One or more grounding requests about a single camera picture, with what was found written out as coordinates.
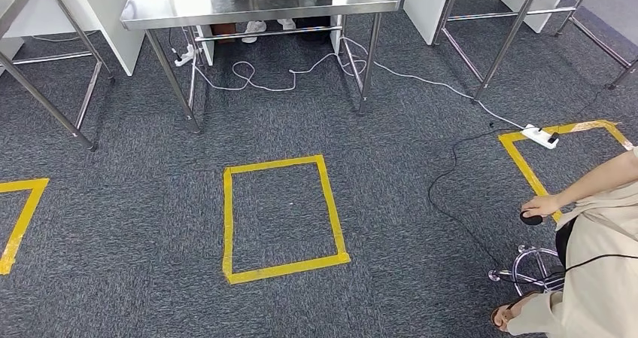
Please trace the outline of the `person's right hand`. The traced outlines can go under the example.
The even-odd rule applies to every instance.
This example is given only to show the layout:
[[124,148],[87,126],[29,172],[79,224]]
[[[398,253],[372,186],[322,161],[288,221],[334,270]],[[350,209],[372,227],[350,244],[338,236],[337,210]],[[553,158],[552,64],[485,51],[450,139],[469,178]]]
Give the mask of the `person's right hand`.
[[559,194],[535,196],[521,207],[522,216],[524,218],[545,217],[560,210],[563,205]]

